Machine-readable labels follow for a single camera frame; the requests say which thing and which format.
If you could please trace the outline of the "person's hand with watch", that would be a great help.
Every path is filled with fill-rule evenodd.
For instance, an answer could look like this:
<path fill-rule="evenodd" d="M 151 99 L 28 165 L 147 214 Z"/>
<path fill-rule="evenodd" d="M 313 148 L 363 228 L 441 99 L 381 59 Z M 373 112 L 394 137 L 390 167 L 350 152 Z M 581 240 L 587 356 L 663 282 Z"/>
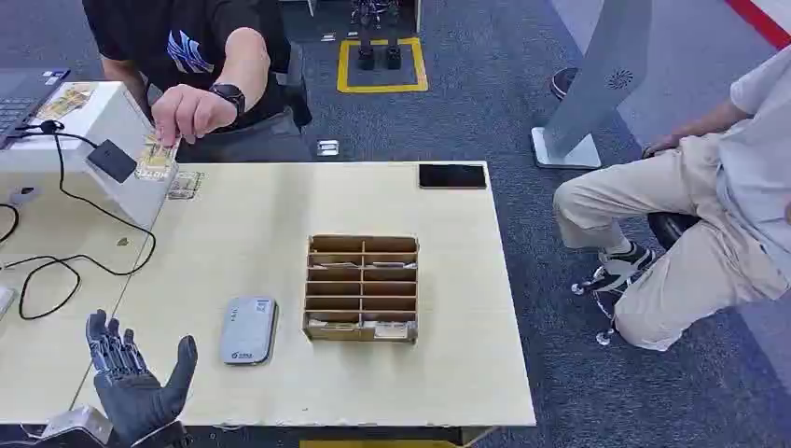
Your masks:
<path fill-rule="evenodd" d="M 181 139 L 194 144 L 198 138 L 232 124 L 238 117 L 234 103 L 216 93 L 185 84 L 168 89 L 151 106 L 156 136 L 164 147 Z"/>

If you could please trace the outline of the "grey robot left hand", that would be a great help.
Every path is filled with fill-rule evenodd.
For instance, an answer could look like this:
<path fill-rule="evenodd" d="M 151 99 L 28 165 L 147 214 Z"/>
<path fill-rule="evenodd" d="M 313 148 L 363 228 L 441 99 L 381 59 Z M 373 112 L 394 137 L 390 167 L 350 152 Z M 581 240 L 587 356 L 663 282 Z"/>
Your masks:
<path fill-rule="evenodd" d="M 87 318 L 86 341 L 95 370 L 94 388 L 104 413 L 128 447 L 188 447 L 193 439 L 179 420 L 197 367 L 191 335 L 181 338 L 168 381 L 148 368 L 132 329 L 98 309 Z"/>

